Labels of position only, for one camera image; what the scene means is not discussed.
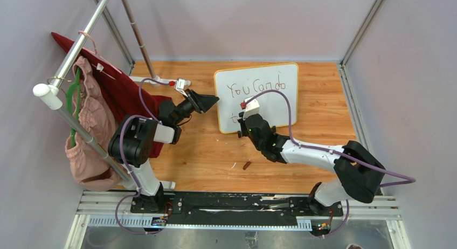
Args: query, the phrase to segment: clothes rack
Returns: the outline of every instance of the clothes rack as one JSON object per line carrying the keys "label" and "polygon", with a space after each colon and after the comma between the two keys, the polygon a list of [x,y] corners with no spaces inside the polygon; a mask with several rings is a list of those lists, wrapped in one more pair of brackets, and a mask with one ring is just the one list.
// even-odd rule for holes
{"label": "clothes rack", "polygon": [[[107,6],[109,0],[99,0],[95,11],[90,18],[89,22],[87,23],[86,27],[84,28],[84,32],[90,34],[97,23],[98,19],[102,15],[105,7]],[[149,60],[149,55],[144,47],[143,39],[141,38],[140,30],[136,24],[134,19],[133,13],[131,11],[130,5],[127,0],[121,0],[122,5],[126,11],[126,14],[129,18],[132,30],[135,34],[136,40],[138,41],[138,45],[140,47],[141,53],[143,55],[144,61],[146,61],[148,65],[149,74],[153,79],[156,79],[157,76],[154,73],[154,69],[151,65]],[[82,46],[87,40],[87,35],[79,33],[78,38],[74,42],[73,46],[65,56],[65,59],[60,64],[59,68],[57,69],[56,74],[52,78],[52,81],[49,84],[37,84],[33,88],[33,94],[39,97],[45,104],[47,104],[52,110],[55,110],[69,125],[71,128],[76,130],[76,132],[81,135],[84,142],[89,144],[102,158],[105,162],[107,162],[113,169],[116,171],[123,179],[124,182],[131,182],[131,177],[122,169],[113,158],[111,158],[108,153],[104,150],[102,146],[98,143],[96,138],[92,136],[85,128],[76,120],[71,113],[63,106],[62,101],[57,97],[59,93],[59,88],[62,82],[65,80],[65,76],[69,72],[70,68],[74,64],[76,58],[78,57],[79,52],[82,49]]]}

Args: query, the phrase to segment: gray wall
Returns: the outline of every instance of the gray wall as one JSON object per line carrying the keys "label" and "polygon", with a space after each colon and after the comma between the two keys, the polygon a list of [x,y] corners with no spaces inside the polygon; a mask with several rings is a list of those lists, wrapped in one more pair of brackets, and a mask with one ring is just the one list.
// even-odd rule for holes
{"label": "gray wall", "polygon": [[372,151],[417,178],[397,198],[412,248],[455,248],[457,0],[386,0],[348,66]]}
{"label": "gray wall", "polygon": [[[0,0],[1,248],[65,243],[82,194],[64,152],[70,129],[32,88],[53,76],[65,56],[50,32],[76,38],[94,7],[92,0]],[[102,20],[93,37],[102,54],[125,70]]]}
{"label": "gray wall", "polygon": [[[155,60],[338,60],[374,0],[129,0]],[[127,23],[120,0],[110,4]],[[131,30],[122,27],[135,59]]]}

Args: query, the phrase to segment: metal pole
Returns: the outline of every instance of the metal pole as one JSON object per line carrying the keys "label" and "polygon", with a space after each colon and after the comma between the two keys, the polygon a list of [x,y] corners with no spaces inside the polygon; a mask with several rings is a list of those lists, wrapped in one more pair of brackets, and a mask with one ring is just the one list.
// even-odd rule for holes
{"label": "metal pole", "polygon": [[346,54],[344,54],[343,59],[341,60],[341,66],[345,67],[346,64],[349,62],[349,59],[351,58],[352,54],[354,53],[354,50],[356,49],[357,45],[360,43],[362,40],[362,37],[365,35],[365,32],[367,28],[370,26],[371,22],[373,21],[376,13],[378,12],[379,8],[383,4],[385,0],[375,0],[373,3],[373,6],[371,6],[370,11],[365,17],[365,20],[363,20],[362,25],[358,29],[358,32],[356,33],[354,39],[352,40],[351,45],[349,45],[348,50],[346,51]]}
{"label": "metal pole", "polygon": [[107,162],[113,169],[116,171],[121,178],[128,182],[130,180],[130,176],[122,170],[120,164],[111,158],[108,153],[100,146],[94,136],[92,136],[89,132],[85,130],[85,128],[71,115],[64,106],[56,109],[56,111],[60,114],[62,118],[68,124],[81,135],[82,140],[89,144],[102,158],[105,162]]}
{"label": "metal pole", "polygon": [[124,5],[124,9],[126,10],[127,16],[130,21],[131,28],[133,33],[135,34],[136,40],[138,41],[138,46],[140,46],[141,54],[143,54],[144,62],[146,62],[146,66],[148,67],[149,74],[153,79],[156,79],[156,73],[154,72],[153,66],[151,61],[149,60],[148,52],[144,47],[143,38],[141,38],[140,30],[136,25],[135,18],[133,17],[133,13],[131,11],[130,5],[127,0],[121,0],[122,4]]}
{"label": "metal pole", "polygon": [[[94,15],[91,17],[89,22],[87,23],[86,28],[84,28],[84,31],[88,34],[92,32],[92,29],[94,29],[95,23],[97,20],[100,18],[100,15],[102,14],[103,10],[105,9],[106,5],[108,4],[109,0],[100,0],[99,3],[97,4],[97,8],[95,9]],[[76,60],[76,57],[78,56],[79,52],[82,49],[82,46],[84,45],[84,42],[86,42],[87,37],[83,34],[79,34],[79,37],[77,40],[74,42],[73,46],[67,53],[67,56],[65,56],[64,61],[62,64],[60,64],[59,69],[57,70],[57,73],[55,75],[56,78],[54,78],[51,81],[51,85],[59,88],[60,85],[62,84],[63,80],[65,79],[65,76],[67,75],[68,71],[72,67],[74,61]]]}
{"label": "metal pole", "polygon": [[132,68],[135,65],[135,60],[132,58],[130,51],[128,50],[127,44],[122,38],[121,33],[119,32],[119,29],[116,26],[116,23],[114,22],[113,16],[111,16],[111,13],[109,12],[108,8],[105,8],[103,10],[103,18],[105,19],[106,25],[108,26],[111,34],[114,37],[114,40],[116,41],[117,45],[121,49],[122,55],[124,55],[124,58],[128,62],[130,68]]}

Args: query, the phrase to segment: pink garment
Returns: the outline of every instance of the pink garment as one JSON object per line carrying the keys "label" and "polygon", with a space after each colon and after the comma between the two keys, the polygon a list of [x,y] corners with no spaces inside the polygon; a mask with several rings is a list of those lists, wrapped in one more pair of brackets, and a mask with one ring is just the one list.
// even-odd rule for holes
{"label": "pink garment", "polygon": [[[81,110],[79,122],[107,150],[109,140],[114,135],[117,125],[113,113],[104,101],[97,81],[92,77],[92,67],[84,57],[79,57],[73,65],[73,73],[81,68]],[[75,135],[76,146],[71,147],[71,137],[65,144],[65,152],[70,161],[73,178],[79,185],[91,191],[106,191],[116,186],[122,179],[84,142],[81,136]]]}

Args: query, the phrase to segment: white connector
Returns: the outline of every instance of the white connector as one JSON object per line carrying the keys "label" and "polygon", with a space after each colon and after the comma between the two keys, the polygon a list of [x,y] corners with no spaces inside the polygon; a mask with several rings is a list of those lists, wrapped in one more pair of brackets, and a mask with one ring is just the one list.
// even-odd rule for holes
{"label": "white connector", "polygon": [[33,94],[39,97],[51,110],[57,110],[63,105],[57,97],[58,93],[59,89],[52,85],[37,84],[33,87]]}
{"label": "white connector", "polygon": [[182,93],[183,96],[187,97],[187,94],[185,93],[184,89],[185,89],[185,83],[186,83],[186,80],[185,79],[182,79],[182,78],[178,78],[176,79],[176,83],[175,83],[175,90]]}
{"label": "white connector", "polygon": [[246,103],[250,98],[244,100],[246,108],[244,108],[243,120],[245,121],[249,116],[254,114],[260,114],[260,104],[257,99],[252,100],[249,103]]}

